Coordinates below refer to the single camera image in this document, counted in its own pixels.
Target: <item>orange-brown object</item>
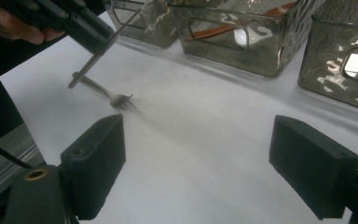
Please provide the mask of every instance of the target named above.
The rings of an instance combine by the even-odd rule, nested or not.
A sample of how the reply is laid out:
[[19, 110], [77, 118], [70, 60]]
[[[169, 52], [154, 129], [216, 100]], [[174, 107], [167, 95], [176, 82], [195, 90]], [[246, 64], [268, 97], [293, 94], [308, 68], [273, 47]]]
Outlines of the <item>orange-brown object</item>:
[[[295, 3], [296, 2], [291, 2], [291, 3], [287, 3], [285, 5], [282, 5], [280, 7], [275, 7], [273, 9], [263, 13], [263, 15], [265, 15], [265, 16], [281, 16], [284, 13], [286, 13], [292, 6], [294, 6]], [[221, 25], [221, 26], [218, 26], [218, 27], [215, 27], [212, 29], [193, 32], [192, 35], [196, 39], [207, 39], [207, 38], [211, 38], [211, 37], [214, 37], [217, 35], [222, 35], [226, 32], [230, 32], [235, 29], [238, 29], [238, 26], [225, 24], [225, 25]]]

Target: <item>fork handle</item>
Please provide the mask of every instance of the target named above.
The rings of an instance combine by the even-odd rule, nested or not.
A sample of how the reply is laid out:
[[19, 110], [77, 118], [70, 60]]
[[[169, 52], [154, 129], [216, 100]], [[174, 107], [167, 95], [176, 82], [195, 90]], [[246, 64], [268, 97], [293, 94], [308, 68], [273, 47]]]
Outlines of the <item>fork handle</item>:
[[[75, 72], [73, 74], [73, 77], [76, 77], [76, 76], [78, 76], [78, 72]], [[97, 84], [93, 80], [89, 79], [88, 77], [81, 78], [80, 82], [82, 82], [83, 84], [85, 84], [85, 85], [87, 85], [89, 87], [92, 87], [96, 91], [99, 91], [99, 92], [103, 93], [107, 97], [111, 97], [113, 95], [109, 90], [107, 90], [104, 87], [100, 86], [99, 84]]]

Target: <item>clear plastic organizer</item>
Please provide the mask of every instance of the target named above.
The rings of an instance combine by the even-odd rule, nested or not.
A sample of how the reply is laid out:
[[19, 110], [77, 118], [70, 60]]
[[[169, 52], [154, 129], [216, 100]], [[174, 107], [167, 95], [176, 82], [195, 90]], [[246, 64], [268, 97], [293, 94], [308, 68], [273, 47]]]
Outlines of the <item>clear plastic organizer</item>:
[[185, 53], [276, 77], [324, 0], [168, 0]]
[[298, 85], [358, 107], [358, 0], [328, 0], [312, 19]]
[[103, 0], [106, 11], [118, 29], [141, 7], [141, 12], [121, 35], [167, 48], [177, 38], [173, 14], [166, 0]]

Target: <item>wire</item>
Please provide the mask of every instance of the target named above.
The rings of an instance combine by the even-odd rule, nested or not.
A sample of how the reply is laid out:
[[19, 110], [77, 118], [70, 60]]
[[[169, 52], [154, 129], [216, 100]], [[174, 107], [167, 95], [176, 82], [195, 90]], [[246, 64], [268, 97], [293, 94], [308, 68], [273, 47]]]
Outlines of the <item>wire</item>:
[[31, 165], [17, 159], [16, 157], [12, 156], [11, 154], [9, 154], [8, 152], [6, 152], [4, 149], [2, 149], [0, 147], [0, 155], [5, 157], [7, 160], [11, 161], [11, 162], [14, 162], [16, 163], [17, 165], [19, 165], [20, 167], [22, 168], [25, 168], [25, 169], [30, 169], [32, 168]]

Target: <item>white surface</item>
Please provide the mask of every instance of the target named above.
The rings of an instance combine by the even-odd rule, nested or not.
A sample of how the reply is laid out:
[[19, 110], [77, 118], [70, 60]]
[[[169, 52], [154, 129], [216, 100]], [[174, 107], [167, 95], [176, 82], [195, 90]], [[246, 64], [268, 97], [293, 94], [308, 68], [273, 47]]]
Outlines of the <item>white surface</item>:
[[[121, 37], [88, 73], [134, 94], [120, 111], [127, 162], [90, 223], [321, 223], [269, 164], [274, 117], [301, 119], [358, 154], [358, 109], [297, 86], [303, 51], [270, 79], [185, 55], [179, 42], [156, 49]], [[1, 78], [49, 164], [118, 113], [83, 84], [67, 88], [89, 58], [65, 38]]]

